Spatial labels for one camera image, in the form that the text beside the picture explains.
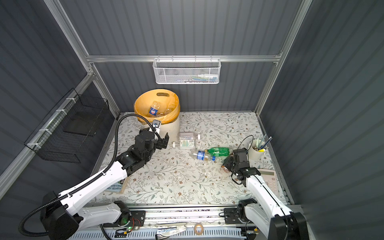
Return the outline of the green plastic bottle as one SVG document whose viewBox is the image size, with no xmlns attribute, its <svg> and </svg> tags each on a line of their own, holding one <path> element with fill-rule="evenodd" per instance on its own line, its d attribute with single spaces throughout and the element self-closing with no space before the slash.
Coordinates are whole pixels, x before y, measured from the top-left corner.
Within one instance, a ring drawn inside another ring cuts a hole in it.
<svg viewBox="0 0 384 240">
<path fill-rule="evenodd" d="M 230 149 L 227 147 L 213 147 L 207 149 L 207 152 L 213 157 L 228 157 L 230 155 Z"/>
</svg>

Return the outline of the clear bottle blue label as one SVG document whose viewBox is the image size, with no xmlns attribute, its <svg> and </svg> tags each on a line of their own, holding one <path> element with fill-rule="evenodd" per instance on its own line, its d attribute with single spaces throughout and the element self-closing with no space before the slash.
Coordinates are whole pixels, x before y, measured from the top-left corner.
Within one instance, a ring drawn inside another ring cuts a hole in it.
<svg viewBox="0 0 384 240">
<path fill-rule="evenodd" d="M 216 157 L 211 155 L 208 151 L 197 151 L 192 153 L 192 158 L 198 161 L 215 162 Z"/>
<path fill-rule="evenodd" d="M 160 117 L 160 108 L 161 108 L 161 103 L 158 101 L 153 101 L 153 103 L 150 106 L 148 116 L 151 118 L 157 118 Z"/>
</svg>

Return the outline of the clear bottle white label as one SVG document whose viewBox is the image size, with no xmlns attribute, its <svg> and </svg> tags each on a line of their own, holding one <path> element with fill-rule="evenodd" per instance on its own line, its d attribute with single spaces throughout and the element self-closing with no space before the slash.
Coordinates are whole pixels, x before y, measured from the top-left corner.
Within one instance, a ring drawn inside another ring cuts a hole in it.
<svg viewBox="0 0 384 240">
<path fill-rule="evenodd" d="M 194 140 L 177 140 L 172 142 L 172 147 L 180 150 L 193 150 L 197 148 Z"/>
</svg>

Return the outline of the square clear bottle white cap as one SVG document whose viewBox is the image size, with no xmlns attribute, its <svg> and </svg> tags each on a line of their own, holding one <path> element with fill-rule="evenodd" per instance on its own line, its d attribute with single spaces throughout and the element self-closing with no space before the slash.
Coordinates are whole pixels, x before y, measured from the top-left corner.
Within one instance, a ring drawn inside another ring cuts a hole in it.
<svg viewBox="0 0 384 240">
<path fill-rule="evenodd" d="M 178 138 L 180 140 L 200 140 L 201 135 L 195 132 L 179 132 Z"/>
</svg>

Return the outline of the brown coffee bottle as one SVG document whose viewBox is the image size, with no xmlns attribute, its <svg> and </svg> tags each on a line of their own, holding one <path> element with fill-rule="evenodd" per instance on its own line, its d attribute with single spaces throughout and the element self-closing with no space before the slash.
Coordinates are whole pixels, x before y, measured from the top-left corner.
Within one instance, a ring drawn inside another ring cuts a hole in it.
<svg viewBox="0 0 384 240">
<path fill-rule="evenodd" d="M 222 166 L 221 166 L 221 169 L 225 172 L 225 173 L 231 173 L 232 172 L 232 165 L 231 164 L 223 164 Z"/>
</svg>

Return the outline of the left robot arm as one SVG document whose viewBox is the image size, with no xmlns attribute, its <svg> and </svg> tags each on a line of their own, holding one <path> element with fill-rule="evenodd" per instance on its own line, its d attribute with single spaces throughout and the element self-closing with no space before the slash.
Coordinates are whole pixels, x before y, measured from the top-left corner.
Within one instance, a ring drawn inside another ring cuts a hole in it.
<svg viewBox="0 0 384 240">
<path fill-rule="evenodd" d="M 84 206 L 111 185 L 146 165 L 157 149 L 167 148 L 169 135 L 161 138 L 161 121 L 142 119 L 149 127 L 140 130 L 128 150 L 118 155 L 115 146 L 112 160 L 104 169 L 58 195 L 54 192 L 46 194 L 43 205 L 21 220 L 19 232 L 26 237 L 48 236 L 51 240 L 67 240 L 83 228 L 128 220 L 130 210 L 121 201 L 108 205 L 106 210 L 85 210 Z"/>
</svg>

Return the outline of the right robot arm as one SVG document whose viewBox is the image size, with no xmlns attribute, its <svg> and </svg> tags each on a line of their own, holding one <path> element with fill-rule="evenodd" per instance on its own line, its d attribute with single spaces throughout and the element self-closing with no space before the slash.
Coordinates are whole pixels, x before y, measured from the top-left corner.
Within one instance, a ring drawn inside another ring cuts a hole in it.
<svg viewBox="0 0 384 240">
<path fill-rule="evenodd" d="M 222 167 L 231 173 L 237 185 L 243 185 L 254 196 L 239 201 L 236 208 L 225 208 L 225 223 L 253 223 L 268 240 L 308 240 L 308 225 L 302 213 L 287 207 L 269 188 L 260 171 L 250 166 L 248 150 L 234 150 Z"/>
</svg>

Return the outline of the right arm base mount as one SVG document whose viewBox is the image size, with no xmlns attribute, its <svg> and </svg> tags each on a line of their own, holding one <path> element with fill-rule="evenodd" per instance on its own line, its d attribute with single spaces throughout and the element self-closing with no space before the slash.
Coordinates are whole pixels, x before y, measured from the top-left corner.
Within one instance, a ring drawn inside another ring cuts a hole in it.
<svg viewBox="0 0 384 240">
<path fill-rule="evenodd" d="M 219 216 L 224 218 L 226 225 L 243 223 L 239 217 L 237 208 L 224 208 L 224 210 L 219 213 Z"/>
</svg>

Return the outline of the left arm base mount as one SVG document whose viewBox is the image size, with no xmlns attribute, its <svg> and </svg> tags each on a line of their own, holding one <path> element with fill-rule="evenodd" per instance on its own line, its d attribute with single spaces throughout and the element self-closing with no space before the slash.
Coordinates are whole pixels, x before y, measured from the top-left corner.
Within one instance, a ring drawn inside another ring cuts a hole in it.
<svg viewBox="0 0 384 240">
<path fill-rule="evenodd" d="M 114 223 L 103 224 L 104 228 L 134 228 L 142 227 L 146 219 L 146 211 L 130 211 L 130 213 L 122 213 Z"/>
</svg>

